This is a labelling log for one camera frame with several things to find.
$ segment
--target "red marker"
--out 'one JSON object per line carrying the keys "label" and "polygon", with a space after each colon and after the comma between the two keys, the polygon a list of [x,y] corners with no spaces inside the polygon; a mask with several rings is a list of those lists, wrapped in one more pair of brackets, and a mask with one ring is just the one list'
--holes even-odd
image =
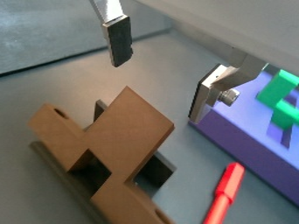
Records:
{"label": "red marker", "polygon": [[245,170],[245,167],[239,163],[229,165],[215,191],[217,198],[203,224],[221,224],[223,222],[230,205],[237,198]]}

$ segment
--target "green block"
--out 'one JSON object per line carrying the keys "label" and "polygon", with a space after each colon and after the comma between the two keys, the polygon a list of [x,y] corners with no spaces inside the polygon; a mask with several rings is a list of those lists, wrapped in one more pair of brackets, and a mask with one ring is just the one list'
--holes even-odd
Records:
{"label": "green block", "polygon": [[299,110],[285,100],[298,85],[299,78],[281,70],[257,96],[257,99],[274,110],[271,122],[283,130],[294,124],[299,125]]}

